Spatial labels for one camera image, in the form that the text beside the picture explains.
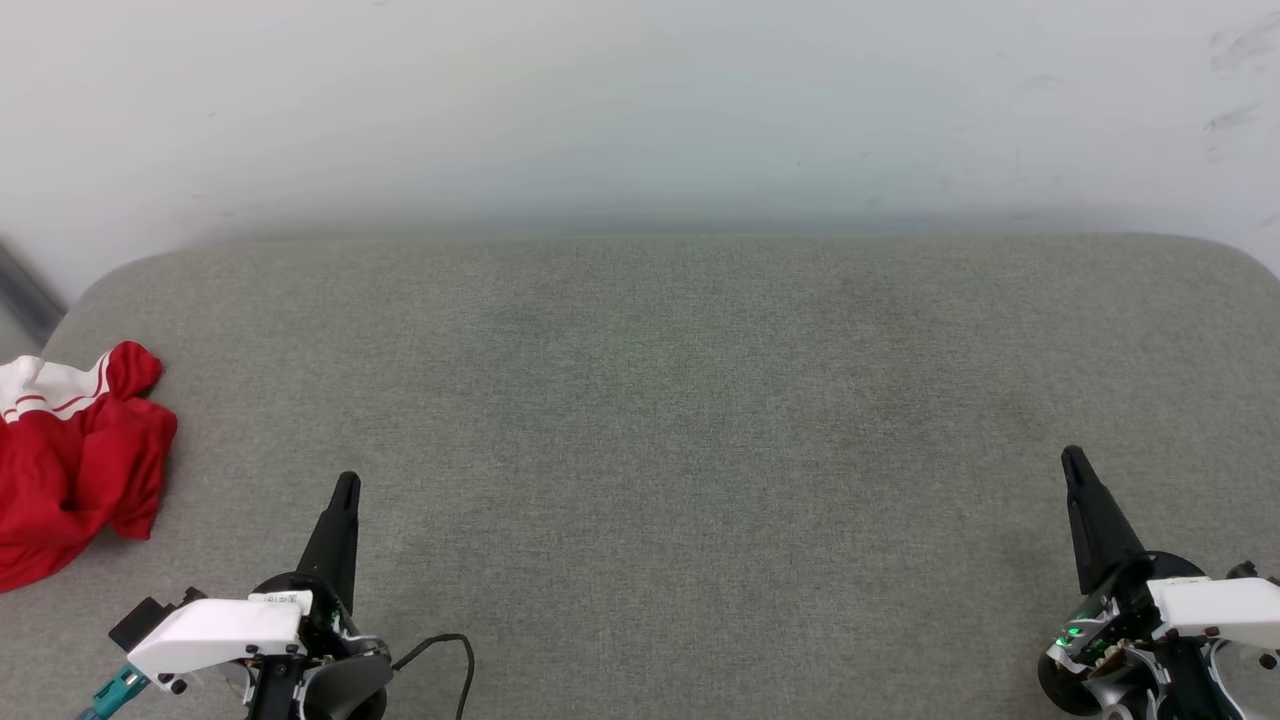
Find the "red and white shirt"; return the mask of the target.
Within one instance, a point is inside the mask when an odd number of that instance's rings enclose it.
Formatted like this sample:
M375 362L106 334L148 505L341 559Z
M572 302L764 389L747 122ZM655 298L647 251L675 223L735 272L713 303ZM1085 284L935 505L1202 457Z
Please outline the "red and white shirt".
M0 594L58 574L104 529L150 537L178 429L148 396L163 373L133 341L86 369L0 365Z

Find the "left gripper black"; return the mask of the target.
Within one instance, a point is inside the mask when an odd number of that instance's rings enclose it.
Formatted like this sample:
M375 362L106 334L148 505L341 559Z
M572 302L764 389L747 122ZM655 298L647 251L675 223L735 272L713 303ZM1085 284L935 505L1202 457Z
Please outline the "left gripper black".
M360 496L360 475L343 471L296 571L255 588L257 593L311 591L314 609L301 625L303 651L250 662L250 720L384 719L393 678L390 651L379 635L357 630L349 615L355 611Z

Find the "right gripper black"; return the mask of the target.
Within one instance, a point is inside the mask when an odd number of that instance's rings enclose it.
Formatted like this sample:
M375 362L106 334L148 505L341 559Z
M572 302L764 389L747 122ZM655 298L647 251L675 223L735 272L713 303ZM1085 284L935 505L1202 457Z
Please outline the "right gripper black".
M1037 664L1044 696L1078 717L1243 720L1217 669L1225 641L1165 630L1149 589L1204 574L1174 553L1147 553L1082 447L1065 447L1061 464L1076 579L1088 594Z

